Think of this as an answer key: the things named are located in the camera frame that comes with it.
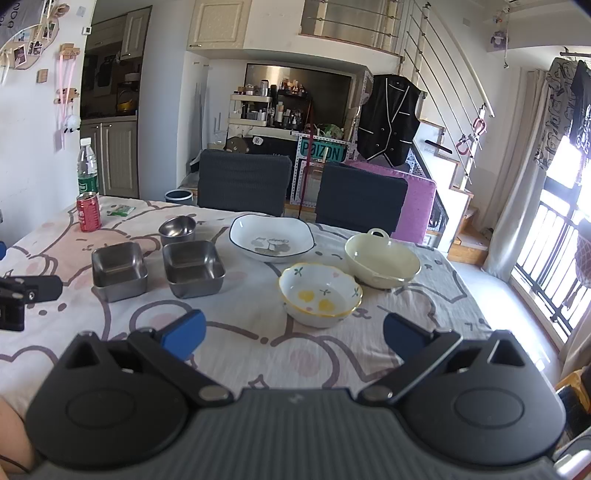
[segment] square stainless steel container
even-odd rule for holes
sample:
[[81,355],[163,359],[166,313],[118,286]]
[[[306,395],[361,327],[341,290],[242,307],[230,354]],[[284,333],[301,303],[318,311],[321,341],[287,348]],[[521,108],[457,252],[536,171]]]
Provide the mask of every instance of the square stainless steel container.
[[226,269],[209,241],[168,244],[163,249],[170,290],[180,299],[214,295],[220,291]]
[[98,295],[109,303],[137,297],[148,290],[148,268],[135,242],[92,252],[92,278]]

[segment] yellow bowl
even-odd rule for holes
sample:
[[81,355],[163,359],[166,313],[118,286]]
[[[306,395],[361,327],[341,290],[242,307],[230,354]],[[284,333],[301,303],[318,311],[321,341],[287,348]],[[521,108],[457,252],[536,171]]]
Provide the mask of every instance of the yellow bowl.
[[351,275],[313,263],[298,263],[284,270],[279,290],[285,311],[298,322],[316,328],[336,325],[363,299],[363,290]]

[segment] cable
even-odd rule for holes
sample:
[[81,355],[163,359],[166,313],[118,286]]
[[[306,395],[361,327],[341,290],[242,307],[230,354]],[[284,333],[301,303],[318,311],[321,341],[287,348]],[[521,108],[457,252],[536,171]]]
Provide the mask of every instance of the cable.
[[10,460],[10,458],[5,457],[4,455],[0,455],[0,460],[4,460],[5,462],[13,464],[15,467],[20,468],[20,470],[25,472],[27,475],[31,473],[28,468],[23,467],[20,463],[15,462],[14,460]]

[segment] tablecloth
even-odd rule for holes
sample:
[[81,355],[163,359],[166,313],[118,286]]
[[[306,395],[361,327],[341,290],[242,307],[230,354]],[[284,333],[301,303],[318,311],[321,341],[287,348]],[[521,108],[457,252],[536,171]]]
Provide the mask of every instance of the tablecloth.
[[[397,312],[423,328],[451,328],[485,338],[490,327],[466,285],[445,257],[407,244],[422,269],[405,287],[363,287],[363,302],[337,326],[317,330],[295,322],[283,308],[277,278],[291,264],[255,261],[232,245],[228,229],[242,213],[170,203],[102,197],[102,229],[80,231],[75,206],[8,249],[0,275],[56,274],[64,283],[57,301],[27,306],[23,332],[0,332],[0,395],[23,415],[59,356],[77,333],[124,339],[144,326],[162,328],[190,309],[207,318],[205,341],[188,362],[239,394],[243,388],[349,387],[353,393],[401,362],[385,344],[382,325]],[[127,218],[107,216],[131,205]],[[158,227],[177,215],[197,221],[198,239],[215,243],[226,268],[220,293],[179,300],[168,287]],[[355,232],[310,224],[316,246],[299,261],[322,262],[349,273],[344,245]],[[91,252],[126,241],[139,243],[148,268],[142,296],[105,303],[93,290]]]

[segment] balcony railing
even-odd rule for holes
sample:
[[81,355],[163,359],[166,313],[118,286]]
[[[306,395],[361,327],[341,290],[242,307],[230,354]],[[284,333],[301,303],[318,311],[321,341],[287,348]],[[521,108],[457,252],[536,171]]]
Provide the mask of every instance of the balcony railing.
[[399,0],[306,0],[301,32],[392,52]]
[[566,335],[572,332],[591,303],[591,291],[577,280],[574,264],[577,224],[582,217],[579,210],[575,210],[569,218],[540,202],[516,265],[533,292],[548,308],[549,319],[557,323]]

